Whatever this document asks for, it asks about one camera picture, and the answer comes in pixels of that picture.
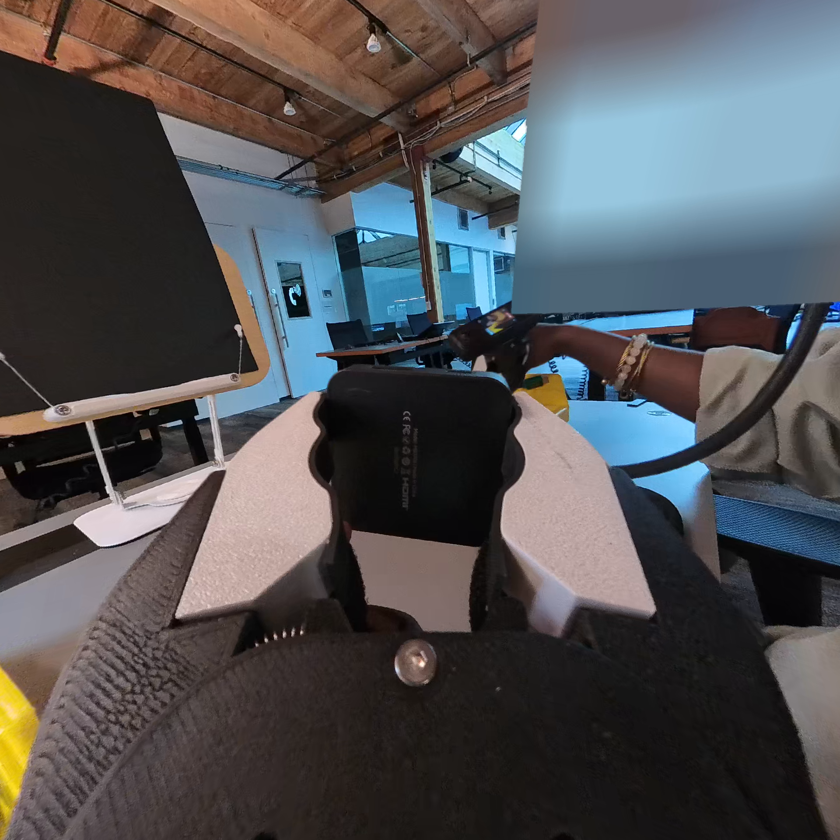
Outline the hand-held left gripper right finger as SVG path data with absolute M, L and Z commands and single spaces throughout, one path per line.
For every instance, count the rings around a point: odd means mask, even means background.
M 513 401 L 471 629 L 568 637 L 583 613 L 649 621 L 655 600 L 606 462 L 530 396 Z

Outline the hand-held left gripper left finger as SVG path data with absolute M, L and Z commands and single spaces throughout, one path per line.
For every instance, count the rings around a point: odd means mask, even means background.
M 302 627 L 313 603 L 334 600 L 353 630 L 365 630 L 361 570 L 329 483 L 324 398 L 300 398 L 228 463 L 179 621 L 247 611 L 279 634 Z

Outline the yellow divided plastic bin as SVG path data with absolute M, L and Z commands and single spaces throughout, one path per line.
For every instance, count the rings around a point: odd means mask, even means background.
M 570 401 L 561 374 L 530 373 L 523 381 L 520 392 L 547 408 L 565 422 L 570 420 Z

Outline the black hub adapter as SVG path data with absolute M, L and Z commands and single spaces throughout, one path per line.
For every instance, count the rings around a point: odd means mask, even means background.
M 478 547 L 514 402 L 493 374 L 352 366 L 329 382 L 331 484 L 354 532 Z

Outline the yellow plastic bins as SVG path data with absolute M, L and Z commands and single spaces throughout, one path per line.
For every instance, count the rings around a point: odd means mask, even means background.
M 1 838 L 5 838 L 22 789 L 39 720 L 34 707 L 1 670 Z

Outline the person's right hand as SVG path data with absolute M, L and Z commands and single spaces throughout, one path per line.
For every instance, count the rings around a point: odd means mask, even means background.
M 601 380 L 612 382 L 629 339 L 573 325 L 539 324 L 528 334 L 530 370 L 561 356 L 582 363 Z

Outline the long desk with black chairs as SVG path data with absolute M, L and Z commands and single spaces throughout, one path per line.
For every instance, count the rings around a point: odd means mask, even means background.
M 404 331 L 396 322 L 364 325 L 360 319 L 327 324 L 332 348 L 316 353 L 319 359 L 336 363 L 338 371 L 354 365 L 371 367 L 412 364 L 424 369 L 451 369 L 455 353 L 448 336 L 466 321 L 432 322 L 426 313 L 410 314 Z

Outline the brown office chair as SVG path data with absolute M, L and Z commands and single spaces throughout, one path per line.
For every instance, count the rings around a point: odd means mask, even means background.
M 740 347 L 782 353 L 791 326 L 789 307 L 768 314 L 753 307 L 694 310 L 688 349 L 699 352 Z

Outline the phone icon wall sign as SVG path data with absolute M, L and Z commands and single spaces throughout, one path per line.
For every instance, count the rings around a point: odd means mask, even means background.
M 298 262 L 276 262 L 278 300 L 288 320 L 309 319 L 312 316 L 308 289 Z

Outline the black board with wooden frame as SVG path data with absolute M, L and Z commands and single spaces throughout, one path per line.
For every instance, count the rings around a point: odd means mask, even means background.
M 266 377 L 150 99 L 3 52 L 1 141 L 3 436 Z

